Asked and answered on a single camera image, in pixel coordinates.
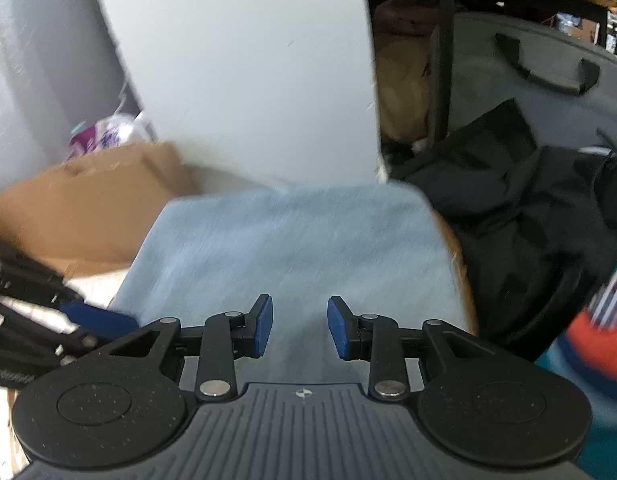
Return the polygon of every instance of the bag handle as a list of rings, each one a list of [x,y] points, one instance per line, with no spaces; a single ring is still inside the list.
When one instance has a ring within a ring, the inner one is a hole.
[[[438,0],[440,6],[438,70],[436,78],[436,104],[429,113],[428,147],[444,139],[449,129],[451,109],[451,79],[453,76],[453,17],[455,0]]]
[[[580,61],[580,74],[582,81],[557,81],[541,76],[526,68],[520,62],[521,42],[506,34],[497,33],[495,43],[506,62],[523,78],[530,83],[548,88],[554,92],[565,95],[582,96],[597,85],[600,79],[600,67],[588,59]]]

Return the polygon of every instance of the brown cardboard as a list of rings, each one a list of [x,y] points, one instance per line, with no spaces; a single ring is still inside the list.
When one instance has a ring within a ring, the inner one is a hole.
[[[584,40],[588,43],[595,43],[596,30],[596,22],[582,19],[579,27],[569,27],[569,36],[579,38],[580,40]]]
[[[0,192],[0,237],[67,277],[130,266],[162,208],[196,194],[172,144],[110,148]]]

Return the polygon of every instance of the metal rivet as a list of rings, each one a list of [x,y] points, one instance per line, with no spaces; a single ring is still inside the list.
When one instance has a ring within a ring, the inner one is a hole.
[[[399,397],[406,390],[407,387],[399,381],[387,380],[375,383],[375,391],[382,397]]]
[[[84,339],[82,339],[82,345],[87,348],[95,348],[95,345],[97,345],[97,339],[92,335],[84,336]]]
[[[223,397],[230,392],[230,384],[219,379],[212,379],[200,384],[200,391],[207,397]]]

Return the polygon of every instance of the white wall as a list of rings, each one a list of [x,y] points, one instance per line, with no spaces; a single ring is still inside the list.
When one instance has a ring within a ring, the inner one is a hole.
[[[96,0],[0,0],[0,189],[65,160],[123,80]]]
[[[366,0],[100,0],[158,137],[265,184],[370,181]]]

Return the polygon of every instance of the black bag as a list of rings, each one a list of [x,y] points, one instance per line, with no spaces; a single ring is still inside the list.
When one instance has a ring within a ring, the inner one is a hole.
[[[617,158],[538,149],[512,100],[392,177],[458,237],[480,337],[521,357],[540,356],[617,266]]]

